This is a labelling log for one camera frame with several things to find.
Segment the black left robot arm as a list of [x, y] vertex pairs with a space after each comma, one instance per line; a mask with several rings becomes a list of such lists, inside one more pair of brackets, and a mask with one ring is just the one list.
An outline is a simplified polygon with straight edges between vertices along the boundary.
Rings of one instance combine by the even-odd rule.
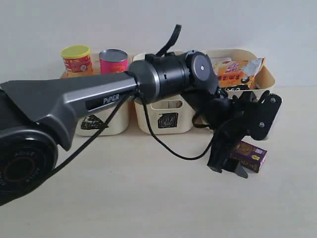
[[181, 95], [213, 130], [208, 167], [247, 178], [230, 154], [249, 133], [249, 102], [228, 98], [202, 52], [148, 54], [124, 72], [1, 84], [1, 205], [37, 189], [88, 146], [85, 142], [56, 165], [57, 148], [70, 149], [79, 119], [108, 108], [118, 111], [128, 100], [146, 106], [174, 95]]

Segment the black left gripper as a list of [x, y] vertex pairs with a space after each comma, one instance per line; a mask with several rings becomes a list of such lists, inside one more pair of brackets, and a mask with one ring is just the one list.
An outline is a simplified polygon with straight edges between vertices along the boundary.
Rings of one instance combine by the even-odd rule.
[[245, 118], [253, 108], [250, 99], [213, 99], [208, 104], [208, 122], [213, 129], [211, 153], [207, 166], [217, 173], [226, 170], [244, 179], [248, 178], [239, 160], [228, 159], [236, 145], [247, 133]]

